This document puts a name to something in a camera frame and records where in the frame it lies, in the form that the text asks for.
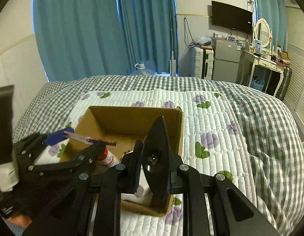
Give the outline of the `person hand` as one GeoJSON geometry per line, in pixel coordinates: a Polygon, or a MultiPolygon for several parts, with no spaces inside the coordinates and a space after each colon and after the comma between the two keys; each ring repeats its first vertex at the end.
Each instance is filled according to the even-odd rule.
{"type": "Polygon", "coordinates": [[[15,214],[6,221],[23,229],[26,229],[32,223],[32,219],[23,214],[15,214]]]}

